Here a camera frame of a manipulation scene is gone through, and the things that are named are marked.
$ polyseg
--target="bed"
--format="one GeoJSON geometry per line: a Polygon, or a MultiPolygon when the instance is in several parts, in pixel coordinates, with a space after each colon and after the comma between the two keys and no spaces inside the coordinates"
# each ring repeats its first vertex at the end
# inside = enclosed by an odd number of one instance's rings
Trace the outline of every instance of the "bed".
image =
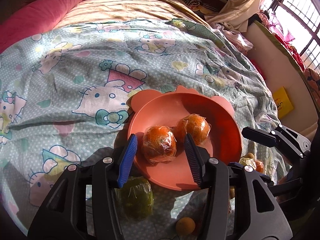
{"type": "MultiPolygon", "coordinates": [[[[182,85],[223,96],[240,130],[270,131],[279,124],[271,92],[255,67],[179,1],[55,0],[64,7],[38,1],[0,29],[1,202],[24,234],[67,165],[92,165],[124,144],[132,116],[128,100],[141,90],[165,93],[182,85]],[[57,13],[31,24],[39,10],[48,15],[46,6],[57,13]],[[23,29],[21,20],[27,22],[23,29]],[[102,118],[97,110],[103,110],[102,118]],[[108,119],[111,112],[125,118],[108,119]]],[[[286,174],[274,149],[243,138],[242,154],[247,152],[264,162],[273,181],[286,174]]],[[[206,190],[151,187],[153,215],[138,224],[121,221],[126,240],[179,239],[177,219],[201,220],[206,190]]],[[[93,234],[90,187],[86,198],[93,234]]]]}

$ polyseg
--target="curtain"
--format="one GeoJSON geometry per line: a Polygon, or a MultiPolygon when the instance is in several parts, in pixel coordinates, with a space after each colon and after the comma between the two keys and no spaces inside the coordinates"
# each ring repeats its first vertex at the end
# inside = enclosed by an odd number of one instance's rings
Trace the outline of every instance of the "curtain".
{"type": "Polygon", "coordinates": [[[245,32],[248,19],[257,13],[260,8],[260,0],[229,0],[218,14],[205,15],[209,24],[223,23],[230,29],[245,32]]]}

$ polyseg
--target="beige blanket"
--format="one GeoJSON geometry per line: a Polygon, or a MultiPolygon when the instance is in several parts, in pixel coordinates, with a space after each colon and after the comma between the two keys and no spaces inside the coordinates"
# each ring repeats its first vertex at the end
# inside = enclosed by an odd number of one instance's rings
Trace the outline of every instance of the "beige blanket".
{"type": "Polygon", "coordinates": [[[155,20],[184,18],[209,27],[204,20],[178,0],[86,0],[68,12],[55,29],[70,24],[127,21],[134,18],[155,20]]]}

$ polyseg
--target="white wall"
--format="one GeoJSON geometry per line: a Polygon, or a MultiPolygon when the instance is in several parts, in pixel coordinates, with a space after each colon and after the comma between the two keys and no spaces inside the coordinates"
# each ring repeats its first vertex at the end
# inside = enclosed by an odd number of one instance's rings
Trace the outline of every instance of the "white wall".
{"type": "Polygon", "coordinates": [[[318,117],[300,75],[287,56],[276,48],[256,24],[251,24],[243,34],[254,46],[254,49],[249,51],[248,58],[257,62],[265,74],[268,88],[271,92],[275,92],[284,87],[294,106],[294,110],[283,117],[281,123],[306,136],[318,117]]]}

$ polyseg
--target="yellow box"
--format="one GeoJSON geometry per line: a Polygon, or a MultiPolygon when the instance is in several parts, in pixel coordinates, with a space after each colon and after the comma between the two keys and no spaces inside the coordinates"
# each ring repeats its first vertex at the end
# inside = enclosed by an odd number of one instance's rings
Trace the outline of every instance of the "yellow box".
{"type": "Polygon", "coordinates": [[[274,92],[272,94],[272,97],[278,109],[279,119],[281,119],[282,117],[284,117],[294,109],[284,87],[281,87],[276,92],[274,92]]]}

